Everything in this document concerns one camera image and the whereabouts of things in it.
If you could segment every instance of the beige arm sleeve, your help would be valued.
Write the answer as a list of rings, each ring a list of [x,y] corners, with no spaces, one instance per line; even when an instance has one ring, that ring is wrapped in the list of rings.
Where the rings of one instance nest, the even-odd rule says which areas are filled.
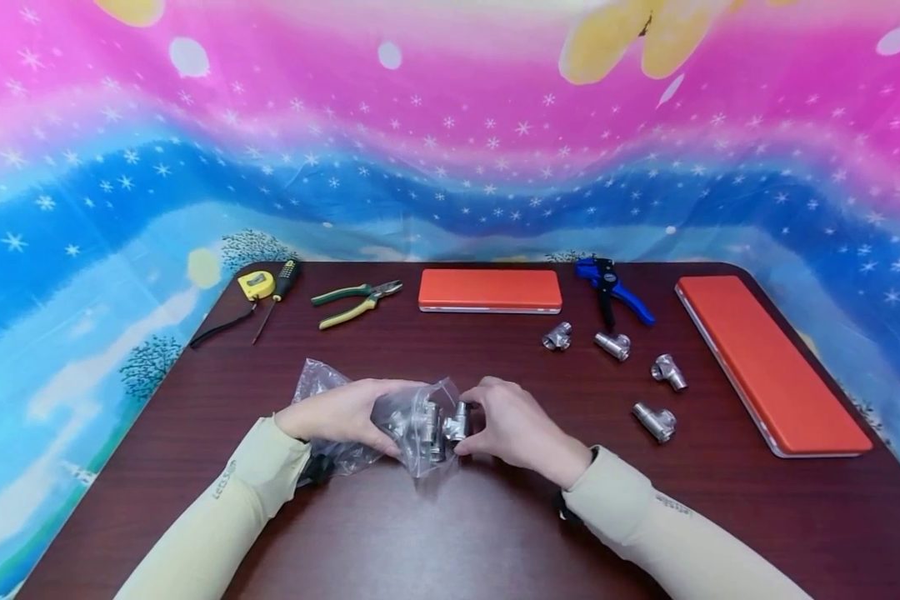
[[[310,446],[261,418],[220,477],[177,519],[117,600],[220,598],[268,520],[293,497]]]
[[[606,448],[563,498],[601,542],[676,600],[810,598],[746,544],[654,490]]]

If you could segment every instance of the clear plastic bag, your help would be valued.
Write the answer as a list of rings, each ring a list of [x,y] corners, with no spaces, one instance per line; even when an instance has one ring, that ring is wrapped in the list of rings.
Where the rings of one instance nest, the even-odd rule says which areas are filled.
[[[334,367],[307,359],[291,403],[317,396],[350,383]],[[432,385],[408,387],[377,399],[370,421],[400,448],[400,463],[412,478],[428,478],[456,465],[453,421],[460,393],[450,379]],[[334,463],[334,475],[350,475],[373,465],[382,454],[357,442],[311,440],[311,455],[326,456]]]
[[[455,415],[460,393],[450,379],[408,387],[377,399],[370,421],[400,448],[400,463],[413,479],[426,478],[457,462],[448,440],[448,417]]]

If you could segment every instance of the metal pipe fitting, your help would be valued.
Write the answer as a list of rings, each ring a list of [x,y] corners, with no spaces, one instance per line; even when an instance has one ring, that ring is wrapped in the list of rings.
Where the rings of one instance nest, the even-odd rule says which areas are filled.
[[[658,381],[663,381],[664,379],[669,381],[675,392],[679,392],[688,386],[688,380],[683,378],[683,372],[680,372],[680,368],[673,361],[673,356],[670,354],[657,356],[657,360],[654,360],[653,366],[650,367],[650,374]]]
[[[607,335],[606,333],[598,333],[594,336],[593,341],[597,343],[597,346],[606,350],[607,354],[620,362],[624,362],[629,358],[629,347],[631,347],[631,343],[626,335]]]
[[[562,322],[554,327],[549,334],[543,336],[543,346],[548,350],[565,350],[570,348],[569,322]]]
[[[435,402],[425,402],[423,405],[424,428],[421,446],[425,446],[425,453],[430,455],[430,460],[442,463],[446,460],[443,435],[440,435],[440,407]]]
[[[443,419],[443,436],[450,444],[450,448],[454,448],[470,435],[470,409],[471,406],[466,402],[458,402],[456,414]]]
[[[643,402],[638,402],[633,405],[633,415],[639,419],[647,431],[657,438],[657,443],[669,442],[673,431],[677,429],[677,418],[666,409],[654,412],[648,409]]]

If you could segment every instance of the table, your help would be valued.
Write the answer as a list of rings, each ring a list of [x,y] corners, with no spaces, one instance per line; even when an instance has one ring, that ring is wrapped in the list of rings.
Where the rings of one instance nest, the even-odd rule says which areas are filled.
[[[774,457],[673,292],[688,274],[736,273],[758,289],[748,274],[717,263],[619,265],[622,281],[657,316],[657,326],[647,328],[617,308],[617,329],[633,341],[621,364],[593,345],[599,311],[571,265],[549,266],[557,269],[564,309],[546,317],[421,313],[426,266],[305,264],[256,347],[249,342],[261,316],[187,349],[18,597],[111,598],[220,473],[254,419],[290,402],[304,359],[316,358],[353,379],[449,374],[462,390],[484,374],[518,381],[570,434],[611,448],[815,598],[900,598],[898,462],[875,436],[875,449],[855,459]],[[375,311],[317,330],[319,318],[348,301],[315,309],[311,296],[394,278],[404,280],[404,290]],[[245,307],[231,282],[202,330]],[[574,342],[551,353],[540,337],[562,320],[574,326]],[[660,353],[671,353],[689,381],[682,396],[650,378]],[[639,400],[677,415],[666,446],[629,412]],[[481,458],[465,463],[435,497],[420,495],[399,466],[379,462],[301,491],[267,525],[227,598],[666,597],[587,531],[560,522],[553,492],[536,474]]]

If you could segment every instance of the yellow tape measure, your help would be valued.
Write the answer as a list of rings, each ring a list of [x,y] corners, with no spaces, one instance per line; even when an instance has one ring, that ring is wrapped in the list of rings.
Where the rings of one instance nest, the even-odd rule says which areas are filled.
[[[237,279],[237,283],[240,283],[243,296],[246,296],[250,302],[266,298],[273,294],[273,290],[276,289],[273,275],[266,271],[254,271],[244,274],[243,277]]]

